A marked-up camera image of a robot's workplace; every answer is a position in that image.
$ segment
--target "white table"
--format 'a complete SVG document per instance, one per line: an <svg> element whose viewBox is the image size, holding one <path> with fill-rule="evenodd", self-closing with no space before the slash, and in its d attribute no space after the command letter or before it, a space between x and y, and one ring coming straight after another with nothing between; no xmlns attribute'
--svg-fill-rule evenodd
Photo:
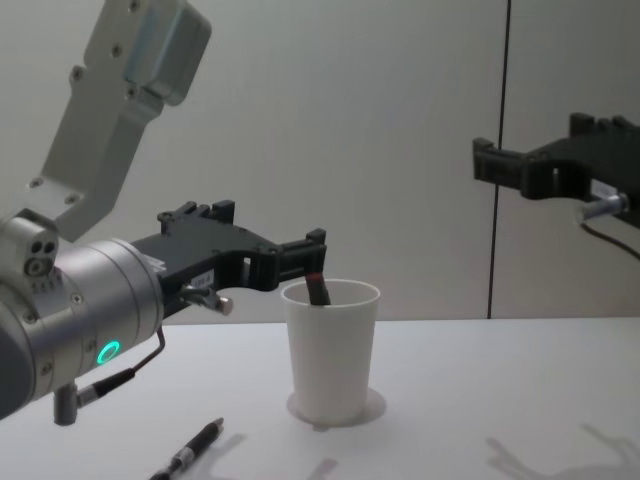
<svg viewBox="0 0 640 480"><path fill-rule="evenodd" d="M284 325L166 333L166 352L75 426L52 424L50 397L0 423L0 478L145 480L218 416L223 437L185 480L640 478L636 319L379 323L371 386L386 413L327 432L285 408Z"/></svg>

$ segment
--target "screw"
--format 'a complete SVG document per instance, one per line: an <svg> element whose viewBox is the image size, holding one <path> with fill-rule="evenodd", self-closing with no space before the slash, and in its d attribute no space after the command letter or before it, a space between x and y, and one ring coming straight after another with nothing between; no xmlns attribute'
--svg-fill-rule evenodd
<svg viewBox="0 0 640 480"><path fill-rule="evenodd" d="M30 277L37 277L44 272L44 263L37 258L30 258L24 265L24 271Z"/></svg>
<svg viewBox="0 0 640 480"><path fill-rule="evenodd" d="M89 340L89 342L87 343L87 346L84 348L84 351L86 353L91 353L93 350L95 350L95 348L96 348L96 341Z"/></svg>
<svg viewBox="0 0 640 480"><path fill-rule="evenodd" d="M120 45L119 43L116 43L111 48L111 57L118 58L120 55L122 55L122 45Z"/></svg>
<svg viewBox="0 0 640 480"><path fill-rule="evenodd" d="M40 177L34 178L29 182L29 188L38 188L40 185L44 183L44 180Z"/></svg>
<svg viewBox="0 0 640 480"><path fill-rule="evenodd" d="M31 312L26 312L24 315L22 315L22 318L29 325L36 323L36 320L37 320L36 316Z"/></svg>
<svg viewBox="0 0 640 480"><path fill-rule="evenodd" d="M82 75L84 75L84 69L82 67L75 66L71 70L71 81L77 82L82 79Z"/></svg>
<svg viewBox="0 0 640 480"><path fill-rule="evenodd" d="M80 197L78 197L78 195L76 195L75 193L72 193L71 195L69 195L67 198L64 199L64 203L66 203L67 205L73 205L79 199Z"/></svg>

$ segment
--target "black pen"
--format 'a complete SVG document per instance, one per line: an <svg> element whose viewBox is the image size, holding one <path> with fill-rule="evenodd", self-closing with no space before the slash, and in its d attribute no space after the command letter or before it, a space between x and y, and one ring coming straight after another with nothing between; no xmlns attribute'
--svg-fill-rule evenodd
<svg viewBox="0 0 640 480"><path fill-rule="evenodd" d="M173 456L167 468L160 470L150 480L173 480L184 473L220 436L224 430L223 422L224 419L219 418L204 427L182 450Z"/></svg>
<svg viewBox="0 0 640 480"><path fill-rule="evenodd" d="M309 290L309 303L311 305L326 306L331 305L327 284L324 282L322 273L310 273L305 276L307 290Z"/></svg>

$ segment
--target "metal bolt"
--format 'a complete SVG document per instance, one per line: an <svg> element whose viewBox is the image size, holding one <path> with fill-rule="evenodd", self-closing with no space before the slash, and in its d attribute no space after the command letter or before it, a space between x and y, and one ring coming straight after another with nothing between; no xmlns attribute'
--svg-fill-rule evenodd
<svg viewBox="0 0 640 480"><path fill-rule="evenodd" d="M29 182L29 188L38 188L44 183L44 179L38 177Z"/></svg>
<svg viewBox="0 0 640 480"><path fill-rule="evenodd" d="M22 318L29 325L36 323L37 320L36 316L31 312L26 312L24 315L22 315Z"/></svg>
<svg viewBox="0 0 640 480"><path fill-rule="evenodd" d="M64 199L64 203L66 203L67 205L73 205L79 199L80 197L78 197L78 195L76 195L75 193L72 193L71 195L69 195L67 198Z"/></svg>
<svg viewBox="0 0 640 480"><path fill-rule="evenodd" d="M89 342L87 343L87 346L84 347L84 351L86 353L91 353L92 351L94 351L96 348L96 341L95 340L89 340Z"/></svg>
<svg viewBox="0 0 640 480"><path fill-rule="evenodd" d="M216 302L216 311L224 315L230 315L233 312L233 300L227 297L219 297Z"/></svg>
<svg viewBox="0 0 640 480"><path fill-rule="evenodd" d="M629 198L621 193L612 195L602 200L589 202L578 207L578 222L584 223L598 217L606 217L608 215L618 215L629 209Z"/></svg>

